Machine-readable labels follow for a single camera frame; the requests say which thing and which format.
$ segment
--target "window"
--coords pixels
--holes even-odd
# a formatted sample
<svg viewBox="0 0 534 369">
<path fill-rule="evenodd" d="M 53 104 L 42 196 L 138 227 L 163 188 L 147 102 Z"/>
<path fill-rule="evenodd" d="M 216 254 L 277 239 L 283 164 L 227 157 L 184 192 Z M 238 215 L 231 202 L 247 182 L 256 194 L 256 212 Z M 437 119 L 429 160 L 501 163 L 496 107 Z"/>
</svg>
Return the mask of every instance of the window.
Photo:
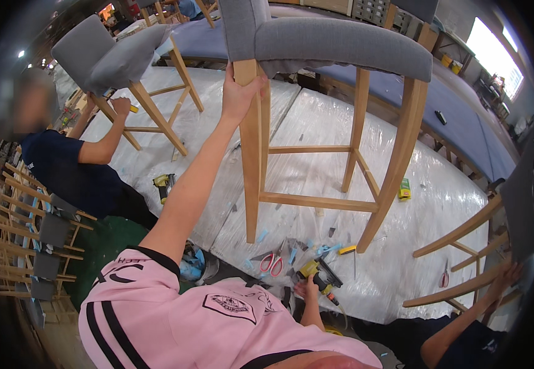
<svg viewBox="0 0 534 369">
<path fill-rule="evenodd" d="M 506 28 L 503 30 L 503 35 L 507 40 L 511 37 Z M 517 46 L 513 39 L 509 42 L 516 50 Z M 490 74 L 497 74 L 499 77 L 505 78 L 504 91 L 509 99 L 513 100 L 519 87 L 522 85 L 523 75 L 505 47 L 480 19 L 476 18 L 474 20 L 472 32 L 466 44 L 476 54 L 476 58 L 480 64 Z"/>
</svg>

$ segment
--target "yellow bucket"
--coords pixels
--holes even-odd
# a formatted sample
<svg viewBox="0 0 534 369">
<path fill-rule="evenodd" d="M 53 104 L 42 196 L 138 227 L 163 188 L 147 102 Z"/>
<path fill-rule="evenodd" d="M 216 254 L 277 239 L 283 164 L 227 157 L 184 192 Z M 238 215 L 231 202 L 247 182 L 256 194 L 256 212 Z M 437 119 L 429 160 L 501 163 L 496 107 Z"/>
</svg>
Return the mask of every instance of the yellow bucket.
<svg viewBox="0 0 534 369">
<path fill-rule="evenodd" d="M 452 72 L 454 72 L 455 74 L 458 74 L 461 69 L 462 69 L 462 66 L 460 66 L 458 64 L 452 65 Z"/>
<path fill-rule="evenodd" d="M 441 57 L 441 64 L 443 64 L 444 67 L 449 68 L 449 64 L 452 62 L 452 58 L 449 57 L 448 54 L 444 54 L 443 57 Z"/>
</svg>

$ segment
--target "red-handled scissors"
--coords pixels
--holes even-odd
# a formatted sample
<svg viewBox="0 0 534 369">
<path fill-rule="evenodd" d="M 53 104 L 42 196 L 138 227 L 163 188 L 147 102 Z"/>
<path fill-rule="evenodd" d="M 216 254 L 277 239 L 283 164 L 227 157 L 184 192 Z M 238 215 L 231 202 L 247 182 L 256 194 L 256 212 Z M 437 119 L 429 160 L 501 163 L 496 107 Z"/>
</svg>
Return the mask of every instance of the red-handled scissors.
<svg viewBox="0 0 534 369">
<path fill-rule="evenodd" d="M 284 268 L 284 261 L 281 259 L 281 249 L 283 247 L 284 244 L 282 243 L 276 252 L 272 252 L 271 254 L 265 256 L 263 260 L 261 260 L 259 269 L 262 272 L 269 271 L 273 277 L 277 277 L 281 273 Z"/>
<path fill-rule="evenodd" d="M 440 287 L 446 288 L 449 284 L 449 274 L 448 274 L 448 261 L 445 261 L 445 270 L 443 274 L 441 274 L 441 280 L 440 280 Z"/>
</svg>

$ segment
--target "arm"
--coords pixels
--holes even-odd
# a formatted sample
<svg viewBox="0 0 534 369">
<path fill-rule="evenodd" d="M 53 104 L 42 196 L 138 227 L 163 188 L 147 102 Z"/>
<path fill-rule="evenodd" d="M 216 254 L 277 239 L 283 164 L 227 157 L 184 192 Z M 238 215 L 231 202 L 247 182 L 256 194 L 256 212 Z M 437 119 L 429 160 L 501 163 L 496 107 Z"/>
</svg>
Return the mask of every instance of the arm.
<svg viewBox="0 0 534 369">
<path fill-rule="evenodd" d="M 108 164 L 119 144 L 130 112 L 130 100 L 125 97 L 111 100 L 117 116 L 109 132 L 99 142 L 85 142 L 79 152 L 79 163 Z"/>
<path fill-rule="evenodd" d="M 185 242 L 210 196 L 227 144 L 266 80 L 265 76 L 256 77 L 241 87 L 234 82 L 232 65 L 227 66 L 220 121 L 169 192 L 158 222 L 140 242 L 141 247 L 167 255 L 179 265 Z"/>
<path fill-rule="evenodd" d="M 79 139 L 82 136 L 82 133 L 85 131 L 86 122 L 89 120 L 91 113 L 94 109 L 94 101 L 90 96 L 90 92 L 86 94 L 86 109 L 85 112 L 80 116 L 79 121 L 76 122 L 72 131 L 66 137 Z"/>
<path fill-rule="evenodd" d="M 320 308 L 318 307 L 318 294 L 320 292 L 313 279 L 314 275 L 310 275 L 308 280 L 300 281 L 293 287 L 293 291 L 300 295 L 306 303 L 300 324 L 305 327 L 314 324 L 322 332 L 325 332 L 324 324 L 322 324 L 322 319 L 320 318 Z"/>
<path fill-rule="evenodd" d="M 465 311 L 456 320 L 445 326 L 439 332 L 428 338 L 420 348 L 420 356 L 425 364 L 434 369 L 449 346 L 489 307 L 498 305 L 503 292 L 521 276 L 522 265 L 505 262 L 501 265 L 499 274 L 494 279 L 484 296 Z"/>
</svg>

